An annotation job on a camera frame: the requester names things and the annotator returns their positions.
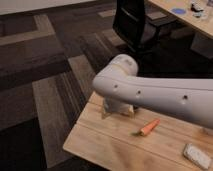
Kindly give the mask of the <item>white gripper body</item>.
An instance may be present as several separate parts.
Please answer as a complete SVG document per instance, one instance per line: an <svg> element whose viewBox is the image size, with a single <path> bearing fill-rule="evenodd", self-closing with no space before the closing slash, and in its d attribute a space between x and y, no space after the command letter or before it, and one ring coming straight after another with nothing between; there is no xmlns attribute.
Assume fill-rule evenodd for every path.
<svg viewBox="0 0 213 171"><path fill-rule="evenodd" d="M118 100L110 99L110 98L105 98L103 100L103 107L102 109L105 109L107 112L110 113L118 113L121 115L128 116L128 108L129 106L132 106L127 103L120 102Z"/></svg>

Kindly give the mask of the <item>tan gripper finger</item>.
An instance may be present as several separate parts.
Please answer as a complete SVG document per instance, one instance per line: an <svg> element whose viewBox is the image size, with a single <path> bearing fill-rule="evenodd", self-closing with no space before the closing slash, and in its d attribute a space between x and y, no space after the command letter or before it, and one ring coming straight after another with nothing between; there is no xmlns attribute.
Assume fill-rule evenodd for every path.
<svg viewBox="0 0 213 171"><path fill-rule="evenodd" d="M134 115L135 115L134 107L133 106L129 106L129 108L128 108L128 116L129 117L134 117Z"/></svg>
<svg viewBox="0 0 213 171"><path fill-rule="evenodd" d="M110 115L112 115L112 113L107 112L105 109L102 109L102 113L101 113L101 118L102 118L102 119L106 119L106 118L109 117Z"/></svg>

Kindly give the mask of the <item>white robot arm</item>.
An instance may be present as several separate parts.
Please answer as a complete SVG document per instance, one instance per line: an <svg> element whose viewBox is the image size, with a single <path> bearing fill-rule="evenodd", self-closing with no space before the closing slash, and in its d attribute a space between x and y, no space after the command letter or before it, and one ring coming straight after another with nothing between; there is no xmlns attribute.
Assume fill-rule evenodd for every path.
<svg viewBox="0 0 213 171"><path fill-rule="evenodd" d="M213 79L148 78L127 54L116 55L93 79L105 98L188 120L213 129Z"/></svg>

